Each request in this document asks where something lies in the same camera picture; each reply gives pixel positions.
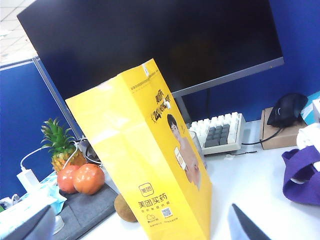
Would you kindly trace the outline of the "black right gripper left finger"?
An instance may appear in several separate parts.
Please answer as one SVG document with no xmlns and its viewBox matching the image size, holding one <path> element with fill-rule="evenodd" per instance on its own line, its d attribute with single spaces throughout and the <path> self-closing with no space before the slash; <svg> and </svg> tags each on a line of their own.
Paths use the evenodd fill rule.
<svg viewBox="0 0 320 240">
<path fill-rule="evenodd" d="M 5 236 L 4 240 L 52 240 L 55 217 L 53 208 L 47 205 Z"/>
</svg>

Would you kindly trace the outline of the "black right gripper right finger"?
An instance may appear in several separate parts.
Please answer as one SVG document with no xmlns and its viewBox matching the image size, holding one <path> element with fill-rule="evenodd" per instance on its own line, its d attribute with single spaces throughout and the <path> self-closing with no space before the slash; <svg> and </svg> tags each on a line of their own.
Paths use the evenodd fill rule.
<svg viewBox="0 0 320 240">
<path fill-rule="evenodd" d="M 270 240 L 235 203 L 229 208 L 228 226 L 232 240 Z"/>
</svg>

